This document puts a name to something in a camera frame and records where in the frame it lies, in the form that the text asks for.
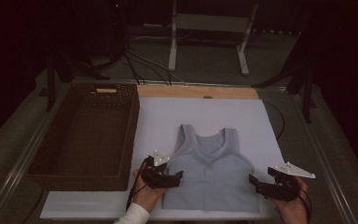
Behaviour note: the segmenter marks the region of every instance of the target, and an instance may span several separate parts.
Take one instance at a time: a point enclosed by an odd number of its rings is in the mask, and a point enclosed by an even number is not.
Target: white triangular bracket
[[[292,163],[287,162],[281,166],[275,166],[274,170],[284,173],[286,175],[296,175],[306,178],[316,178],[315,174],[311,174],[297,166],[294,166]]]
[[[167,163],[170,160],[170,157],[161,155],[157,150],[154,151],[154,165],[160,166],[164,163]]]

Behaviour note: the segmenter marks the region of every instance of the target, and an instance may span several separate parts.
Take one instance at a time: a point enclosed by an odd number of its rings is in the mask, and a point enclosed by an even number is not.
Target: tank top
[[[213,136],[196,135],[181,125],[168,174],[184,171],[179,187],[163,197],[163,209],[258,212],[255,187],[248,180],[254,166],[239,150],[237,130],[222,129]]]

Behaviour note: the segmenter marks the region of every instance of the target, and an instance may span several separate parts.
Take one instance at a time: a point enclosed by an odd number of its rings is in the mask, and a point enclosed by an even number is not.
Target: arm
[[[138,175],[138,170],[134,171],[134,176]],[[142,178],[139,178],[134,192],[132,204],[127,212],[121,217],[117,224],[145,224],[150,217],[159,198],[165,193],[166,189],[151,189]]]
[[[307,195],[305,192],[307,192],[308,186],[299,177],[295,176],[295,179],[299,187],[304,190],[299,191],[299,196],[306,200]],[[270,200],[275,203],[277,211],[285,224],[308,224],[307,210],[298,198],[288,203],[271,198]]]

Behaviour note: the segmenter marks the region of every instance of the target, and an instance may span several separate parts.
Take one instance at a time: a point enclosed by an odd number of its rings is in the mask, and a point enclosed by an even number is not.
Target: basket
[[[136,85],[72,84],[26,175],[46,190],[127,190],[138,113]]]

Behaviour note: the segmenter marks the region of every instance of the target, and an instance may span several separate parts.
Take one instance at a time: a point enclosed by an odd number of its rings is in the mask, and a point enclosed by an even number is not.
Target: sleeve
[[[116,224],[145,224],[149,219],[149,213],[139,204],[132,203],[123,217]]]

